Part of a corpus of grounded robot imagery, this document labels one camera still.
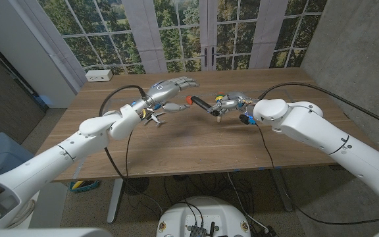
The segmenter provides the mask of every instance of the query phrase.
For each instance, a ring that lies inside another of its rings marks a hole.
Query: wooden table
[[[76,132],[82,121],[96,117],[100,104],[114,89],[136,84],[147,91],[155,82],[179,76],[195,78],[201,86],[180,92],[177,97],[171,99],[175,103],[186,103],[185,96],[196,95],[214,104],[218,92],[230,91],[240,91],[248,96],[258,97],[267,88],[282,82],[315,84],[300,68],[114,76],[110,82],[92,82],[84,85],[38,153],[57,145]],[[137,90],[124,90],[113,97],[108,104],[109,109],[119,109],[138,97]],[[286,86],[271,91],[266,98],[315,103],[324,111],[324,118],[361,141],[374,146],[341,109],[321,92],[300,86]],[[194,104],[186,111],[162,115],[161,120],[167,123],[158,128],[154,122],[146,126],[140,123],[134,129],[130,142],[128,175],[142,177],[272,169],[272,161],[265,150],[258,128],[241,123],[238,117],[239,113],[233,111],[223,117],[221,123],[217,123],[215,117]],[[269,126],[261,125],[261,128],[275,168],[335,163],[315,148],[274,133]],[[127,140],[111,140],[109,144],[111,155],[123,174],[126,143]],[[72,165],[55,180],[74,178],[114,179],[118,178],[118,175],[105,152],[100,151],[87,157],[83,163]]]

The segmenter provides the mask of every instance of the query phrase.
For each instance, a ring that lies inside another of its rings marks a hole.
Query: concrete wall
[[[301,68],[318,85],[379,115],[379,1],[328,0]],[[338,104],[379,147],[379,121]]]
[[[50,108],[66,108],[75,98],[53,61],[7,0],[0,0],[0,52]]]

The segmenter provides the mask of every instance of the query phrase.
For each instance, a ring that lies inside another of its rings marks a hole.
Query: floor
[[[64,112],[65,109],[48,110],[22,145],[35,153]],[[328,222],[379,218],[379,197],[343,169],[334,171],[330,167],[305,167],[284,169],[282,174],[294,203],[314,218]],[[251,186],[254,205],[250,206],[255,207],[253,217],[272,226],[280,237],[374,236],[379,232],[379,223],[334,226],[316,223],[298,210],[285,212],[269,171],[234,172],[232,176],[238,183],[237,186],[245,187],[245,190]],[[153,196],[163,207],[170,207],[165,183],[172,203],[190,196],[208,195],[221,198],[240,209],[234,191],[226,188],[219,190],[219,186],[226,183],[225,177],[226,174],[220,173],[194,174],[183,181],[177,181],[171,176],[153,177],[149,179],[145,193]],[[112,186],[113,180],[104,180],[97,189],[81,194],[69,192],[61,227],[104,228],[113,236],[154,236],[159,211],[156,205],[141,195],[124,194],[116,222],[107,224]]]

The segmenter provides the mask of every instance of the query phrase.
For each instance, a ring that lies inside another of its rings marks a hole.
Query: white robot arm
[[[210,107],[207,104],[202,108],[214,116],[222,116],[233,109],[240,110],[244,113],[240,118],[245,119],[246,124],[269,124],[277,133],[318,148],[379,195],[379,151],[328,122],[322,117],[321,109],[312,103],[258,100],[241,92],[230,92],[216,105]]]
[[[153,114],[154,109],[167,105],[169,113],[181,111],[185,106],[171,106],[165,100],[180,90],[195,87],[194,79],[181,77],[158,82],[147,94],[120,111],[109,111],[81,123],[79,131],[58,145],[35,156],[17,168],[0,175],[0,228],[10,225],[24,204],[44,185],[64,172],[74,162],[98,152],[115,140],[128,137],[134,127]]]

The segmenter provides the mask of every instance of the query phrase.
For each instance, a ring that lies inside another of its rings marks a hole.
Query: electrical outlet
[[[109,70],[89,70],[86,73],[86,78],[89,82],[107,82],[111,80],[113,74]]]

